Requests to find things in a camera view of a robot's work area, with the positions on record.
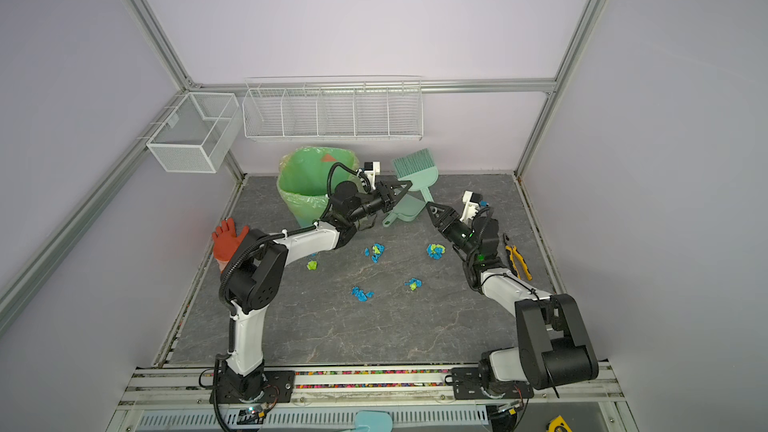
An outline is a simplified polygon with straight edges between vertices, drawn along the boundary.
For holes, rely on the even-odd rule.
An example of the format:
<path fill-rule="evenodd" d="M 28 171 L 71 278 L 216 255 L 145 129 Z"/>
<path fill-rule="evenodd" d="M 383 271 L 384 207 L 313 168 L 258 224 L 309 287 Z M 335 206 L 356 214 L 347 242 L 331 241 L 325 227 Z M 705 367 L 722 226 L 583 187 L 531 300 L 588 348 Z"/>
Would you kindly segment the mint green dustpan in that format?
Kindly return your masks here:
<path fill-rule="evenodd" d="M 397 221 L 412 222 L 424 210 L 426 202 L 410 193 L 406 194 L 382 221 L 389 227 Z"/>

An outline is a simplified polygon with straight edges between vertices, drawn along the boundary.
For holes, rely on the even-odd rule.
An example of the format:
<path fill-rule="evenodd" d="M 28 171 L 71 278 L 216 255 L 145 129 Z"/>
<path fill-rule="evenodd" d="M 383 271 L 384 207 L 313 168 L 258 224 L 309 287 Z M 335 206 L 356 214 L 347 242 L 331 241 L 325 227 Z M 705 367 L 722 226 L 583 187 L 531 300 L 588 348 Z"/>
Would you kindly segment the mint green hand brush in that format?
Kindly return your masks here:
<path fill-rule="evenodd" d="M 412 183 L 411 191 L 420 192 L 425 202 L 434 201 L 429 188 L 437 182 L 439 171 L 428 148 L 396 158 L 392 166 L 400 181 Z"/>

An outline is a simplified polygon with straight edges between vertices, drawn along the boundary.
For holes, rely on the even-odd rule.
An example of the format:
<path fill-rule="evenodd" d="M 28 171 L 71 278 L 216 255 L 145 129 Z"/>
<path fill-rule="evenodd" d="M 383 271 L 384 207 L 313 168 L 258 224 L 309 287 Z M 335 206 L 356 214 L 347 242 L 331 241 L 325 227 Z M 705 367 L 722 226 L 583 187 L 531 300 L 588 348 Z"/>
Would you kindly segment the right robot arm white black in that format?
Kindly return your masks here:
<path fill-rule="evenodd" d="M 471 290 L 496 302 L 515 321 L 516 345 L 483 353 L 478 363 L 482 389 L 499 396 L 521 383 L 534 390 L 590 381 L 599 360 L 575 299 L 525 284 L 499 256 L 499 225 L 484 207 L 463 219 L 435 202 L 427 212 L 437 231 L 462 261 Z"/>

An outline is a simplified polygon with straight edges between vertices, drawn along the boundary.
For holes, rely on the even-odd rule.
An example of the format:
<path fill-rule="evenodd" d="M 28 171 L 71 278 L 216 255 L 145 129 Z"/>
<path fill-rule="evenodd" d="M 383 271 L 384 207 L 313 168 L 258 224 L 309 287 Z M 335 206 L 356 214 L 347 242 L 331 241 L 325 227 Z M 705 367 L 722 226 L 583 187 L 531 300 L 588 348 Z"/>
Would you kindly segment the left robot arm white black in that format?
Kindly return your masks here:
<path fill-rule="evenodd" d="M 380 179 L 363 193 L 356 183 L 343 181 L 328 196 L 326 208 L 313 225 L 267 234 L 238 229 L 232 218 L 212 233 L 214 259 L 219 263 L 219 300 L 230 315 L 228 356 L 217 368 L 223 378 L 247 398 L 262 388 L 263 330 L 266 311 L 275 299 L 287 265 L 313 254 L 346 245 L 357 223 L 391 211 L 411 188 L 408 180 Z"/>

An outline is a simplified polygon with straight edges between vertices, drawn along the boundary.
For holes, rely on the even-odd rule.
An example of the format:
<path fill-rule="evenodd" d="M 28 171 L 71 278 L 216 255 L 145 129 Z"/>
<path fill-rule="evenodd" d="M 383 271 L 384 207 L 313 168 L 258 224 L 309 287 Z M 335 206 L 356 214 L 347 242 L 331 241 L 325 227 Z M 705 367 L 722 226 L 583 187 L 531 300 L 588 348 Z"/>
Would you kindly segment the blue yellow paper scrap right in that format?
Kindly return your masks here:
<path fill-rule="evenodd" d="M 441 244 L 433 243 L 433 244 L 429 244 L 426 247 L 426 252 L 430 258 L 434 260 L 439 260 L 445 254 L 446 248 Z"/>

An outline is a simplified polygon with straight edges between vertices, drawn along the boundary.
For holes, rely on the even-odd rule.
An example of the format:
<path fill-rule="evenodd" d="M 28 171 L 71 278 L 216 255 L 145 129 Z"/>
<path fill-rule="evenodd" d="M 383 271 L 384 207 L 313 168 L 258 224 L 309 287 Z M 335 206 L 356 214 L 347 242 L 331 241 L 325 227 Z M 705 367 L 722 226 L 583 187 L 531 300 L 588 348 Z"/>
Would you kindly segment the blue paper scrap centre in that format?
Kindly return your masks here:
<path fill-rule="evenodd" d="M 373 263 L 378 263 L 384 251 L 385 247 L 382 244 L 374 243 L 365 249 L 364 255 L 369 257 Z"/>

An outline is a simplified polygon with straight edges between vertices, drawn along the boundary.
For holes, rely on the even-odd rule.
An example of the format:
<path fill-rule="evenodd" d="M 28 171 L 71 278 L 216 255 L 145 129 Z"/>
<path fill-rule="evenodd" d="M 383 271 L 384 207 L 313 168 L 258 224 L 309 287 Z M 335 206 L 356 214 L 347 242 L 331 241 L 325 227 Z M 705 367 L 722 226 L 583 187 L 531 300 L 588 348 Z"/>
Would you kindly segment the yellow black pliers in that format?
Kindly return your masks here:
<path fill-rule="evenodd" d="M 502 240 L 504 243 L 508 266 L 514 272 L 516 277 L 518 279 L 532 281 L 533 277 L 529 271 L 528 265 L 525 262 L 522 254 L 519 252 L 518 248 L 512 243 L 509 235 L 504 233 L 502 235 Z"/>

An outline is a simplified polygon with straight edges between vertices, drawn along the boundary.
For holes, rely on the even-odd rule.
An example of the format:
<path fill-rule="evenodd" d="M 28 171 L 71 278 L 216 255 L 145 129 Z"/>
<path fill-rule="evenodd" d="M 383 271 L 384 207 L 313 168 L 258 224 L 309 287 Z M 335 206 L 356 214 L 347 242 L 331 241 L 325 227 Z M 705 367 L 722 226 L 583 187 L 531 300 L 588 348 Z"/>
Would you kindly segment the blue paper scrap front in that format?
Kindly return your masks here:
<path fill-rule="evenodd" d="M 366 292 L 360 287 L 353 287 L 351 290 L 351 294 L 354 297 L 356 297 L 360 302 L 367 302 L 374 296 L 373 292 Z"/>

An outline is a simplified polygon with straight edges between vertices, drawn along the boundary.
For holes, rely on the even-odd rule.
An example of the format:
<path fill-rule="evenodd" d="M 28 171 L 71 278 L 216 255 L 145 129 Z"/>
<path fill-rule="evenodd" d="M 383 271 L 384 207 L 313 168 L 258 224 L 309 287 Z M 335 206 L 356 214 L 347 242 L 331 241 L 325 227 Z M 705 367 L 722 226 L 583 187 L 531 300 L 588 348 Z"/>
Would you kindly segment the red rubber glove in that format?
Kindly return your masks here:
<path fill-rule="evenodd" d="M 220 266 L 225 266 L 250 231 L 249 226 L 237 229 L 233 218 L 222 220 L 212 232 L 213 257 Z"/>

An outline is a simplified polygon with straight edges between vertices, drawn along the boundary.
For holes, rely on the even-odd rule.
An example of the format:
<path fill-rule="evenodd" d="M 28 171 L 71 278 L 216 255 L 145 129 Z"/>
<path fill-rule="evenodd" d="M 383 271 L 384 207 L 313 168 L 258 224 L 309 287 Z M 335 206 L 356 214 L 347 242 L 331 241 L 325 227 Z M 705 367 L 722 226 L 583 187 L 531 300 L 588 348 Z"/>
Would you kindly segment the white mesh box basket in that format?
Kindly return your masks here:
<path fill-rule="evenodd" d="M 233 93 L 189 92 L 147 142 L 170 173 L 216 173 L 243 126 Z"/>

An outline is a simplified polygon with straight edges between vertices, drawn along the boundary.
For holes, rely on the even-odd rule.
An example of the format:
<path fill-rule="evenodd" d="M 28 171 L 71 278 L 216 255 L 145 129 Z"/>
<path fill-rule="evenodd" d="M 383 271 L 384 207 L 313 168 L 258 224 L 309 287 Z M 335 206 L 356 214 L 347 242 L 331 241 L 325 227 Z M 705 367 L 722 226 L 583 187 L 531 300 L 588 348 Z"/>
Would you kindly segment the light blue object front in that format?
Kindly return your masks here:
<path fill-rule="evenodd" d="M 354 432 L 391 432 L 394 422 L 389 413 L 383 411 L 359 411 L 354 419 Z"/>

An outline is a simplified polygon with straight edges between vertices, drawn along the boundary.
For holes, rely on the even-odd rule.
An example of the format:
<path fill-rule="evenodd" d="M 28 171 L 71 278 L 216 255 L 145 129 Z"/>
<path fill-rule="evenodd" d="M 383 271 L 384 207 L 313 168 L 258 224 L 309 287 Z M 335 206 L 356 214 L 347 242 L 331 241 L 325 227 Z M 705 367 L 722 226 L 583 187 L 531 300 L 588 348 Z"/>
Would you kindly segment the yellow black tape measure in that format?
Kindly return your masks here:
<path fill-rule="evenodd" d="M 552 419 L 547 426 L 548 432 L 572 432 L 572 429 L 567 424 L 562 416 L 557 416 Z"/>

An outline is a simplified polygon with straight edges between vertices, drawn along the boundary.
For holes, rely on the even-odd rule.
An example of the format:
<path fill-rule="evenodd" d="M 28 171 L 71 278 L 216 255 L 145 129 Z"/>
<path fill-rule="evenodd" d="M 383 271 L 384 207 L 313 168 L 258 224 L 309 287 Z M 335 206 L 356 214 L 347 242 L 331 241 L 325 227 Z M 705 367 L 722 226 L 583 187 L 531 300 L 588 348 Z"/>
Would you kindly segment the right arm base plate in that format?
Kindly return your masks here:
<path fill-rule="evenodd" d="M 454 367 L 445 376 L 457 400 L 530 399 L 534 391 L 526 381 L 496 380 L 489 370 L 478 365 Z"/>

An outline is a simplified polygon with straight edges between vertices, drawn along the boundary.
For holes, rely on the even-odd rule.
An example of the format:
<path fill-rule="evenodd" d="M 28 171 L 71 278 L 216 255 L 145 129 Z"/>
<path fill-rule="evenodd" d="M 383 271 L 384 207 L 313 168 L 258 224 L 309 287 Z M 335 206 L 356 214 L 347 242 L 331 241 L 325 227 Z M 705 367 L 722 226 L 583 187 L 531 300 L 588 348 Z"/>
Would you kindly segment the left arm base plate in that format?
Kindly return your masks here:
<path fill-rule="evenodd" d="M 255 370 L 247 376 L 227 369 L 213 386 L 209 403 L 219 404 L 287 403 L 294 390 L 295 372 L 292 370 Z"/>

